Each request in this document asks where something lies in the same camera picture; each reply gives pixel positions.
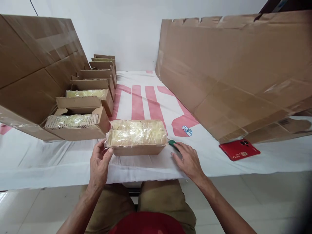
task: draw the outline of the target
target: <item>tiled floor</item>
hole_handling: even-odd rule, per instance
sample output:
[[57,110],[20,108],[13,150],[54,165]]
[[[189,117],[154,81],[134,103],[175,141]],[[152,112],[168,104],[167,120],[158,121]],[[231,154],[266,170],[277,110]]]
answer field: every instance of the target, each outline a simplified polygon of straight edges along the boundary
[[[228,202],[259,234],[285,233],[301,214],[309,172],[212,178]],[[187,203],[197,217],[196,231],[224,233],[204,196],[182,181]],[[80,186],[0,193],[0,234],[56,233],[78,201]]]

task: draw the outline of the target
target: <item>green sponge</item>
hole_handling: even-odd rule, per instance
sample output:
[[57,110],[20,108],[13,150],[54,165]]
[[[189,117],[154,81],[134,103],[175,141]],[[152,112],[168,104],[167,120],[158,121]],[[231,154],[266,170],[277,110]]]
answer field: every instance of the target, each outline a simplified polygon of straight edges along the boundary
[[169,140],[168,143],[169,143],[169,145],[171,145],[173,148],[175,148],[178,152],[180,152],[180,151],[178,150],[178,148],[175,147],[175,146],[173,145],[174,143],[176,143],[174,140]]

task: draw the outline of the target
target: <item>hand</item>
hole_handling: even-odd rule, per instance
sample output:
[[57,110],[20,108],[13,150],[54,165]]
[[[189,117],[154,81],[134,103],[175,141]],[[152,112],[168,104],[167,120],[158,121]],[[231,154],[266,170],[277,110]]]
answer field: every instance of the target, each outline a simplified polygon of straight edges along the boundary
[[194,182],[201,178],[205,178],[205,174],[201,169],[196,150],[189,145],[177,142],[174,144],[182,154],[180,159],[175,153],[171,153],[178,167]]
[[102,191],[107,181],[108,164],[113,155],[113,148],[104,149],[105,139],[97,143],[90,159],[90,181],[88,189],[91,192]]

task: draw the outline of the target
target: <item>left hand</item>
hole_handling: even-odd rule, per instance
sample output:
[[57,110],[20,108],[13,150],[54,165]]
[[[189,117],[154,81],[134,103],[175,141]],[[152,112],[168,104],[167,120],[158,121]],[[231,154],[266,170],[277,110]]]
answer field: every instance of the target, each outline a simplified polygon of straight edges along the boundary
[[90,181],[88,189],[99,191],[103,189],[107,181],[108,164],[113,155],[113,148],[104,150],[105,139],[97,143],[90,159]]

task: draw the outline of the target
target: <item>person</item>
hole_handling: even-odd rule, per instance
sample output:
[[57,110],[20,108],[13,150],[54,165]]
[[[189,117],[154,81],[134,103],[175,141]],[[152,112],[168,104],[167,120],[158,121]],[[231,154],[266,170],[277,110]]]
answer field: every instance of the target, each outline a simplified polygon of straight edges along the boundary
[[[201,169],[196,150],[177,142],[177,166],[197,185],[226,234],[256,233],[219,193]],[[142,183],[138,212],[122,184],[106,184],[113,149],[97,143],[90,159],[90,181],[78,204],[58,230],[72,233],[195,233],[196,217],[185,202],[178,180]]]

